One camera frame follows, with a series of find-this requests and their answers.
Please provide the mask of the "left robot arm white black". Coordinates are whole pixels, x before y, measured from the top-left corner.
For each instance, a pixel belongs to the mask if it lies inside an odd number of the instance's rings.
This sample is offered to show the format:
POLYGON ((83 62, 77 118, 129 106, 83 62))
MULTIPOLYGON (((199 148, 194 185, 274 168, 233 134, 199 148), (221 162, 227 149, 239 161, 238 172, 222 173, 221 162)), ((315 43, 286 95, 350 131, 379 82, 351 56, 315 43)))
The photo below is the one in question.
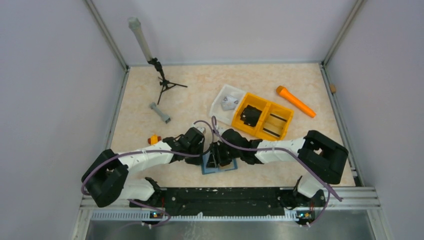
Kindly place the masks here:
POLYGON ((166 137, 133 152, 102 151, 81 178, 81 192, 90 196, 100 208, 117 200, 139 200, 154 207, 160 202, 159 188, 148 179, 132 176, 149 168, 185 161, 200 165, 204 150, 204 134, 191 127, 178 137, 166 137))

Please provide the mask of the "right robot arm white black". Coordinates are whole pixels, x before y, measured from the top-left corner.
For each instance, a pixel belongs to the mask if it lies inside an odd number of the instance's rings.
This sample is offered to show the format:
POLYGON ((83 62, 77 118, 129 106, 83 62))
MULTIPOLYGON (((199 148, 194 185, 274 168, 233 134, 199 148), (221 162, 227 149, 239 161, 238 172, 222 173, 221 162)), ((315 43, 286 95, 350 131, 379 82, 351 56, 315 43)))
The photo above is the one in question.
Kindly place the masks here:
POLYGON ((240 159, 249 165, 274 162, 297 162, 307 174, 300 178, 293 200, 299 206, 307 206, 315 193, 326 188, 341 201, 332 185, 341 182, 349 151, 317 130, 309 130, 306 136, 292 140, 248 140, 234 129, 213 130, 223 148, 222 160, 240 159))

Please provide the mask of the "blue card holder wallet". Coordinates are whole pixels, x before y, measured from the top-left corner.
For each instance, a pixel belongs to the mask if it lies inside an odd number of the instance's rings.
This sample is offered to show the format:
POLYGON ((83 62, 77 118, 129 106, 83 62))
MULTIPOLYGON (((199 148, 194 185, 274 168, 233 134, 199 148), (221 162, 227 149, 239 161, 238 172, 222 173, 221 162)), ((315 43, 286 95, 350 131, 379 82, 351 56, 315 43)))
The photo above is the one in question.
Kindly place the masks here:
POLYGON ((209 155, 204 155, 202 158, 201 172, 203 175, 215 174, 227 171, 233 171, 238 169, 237 161, 234 158, 229 165, 218 167, 207 167, 207 162, 209 159, 209 155))

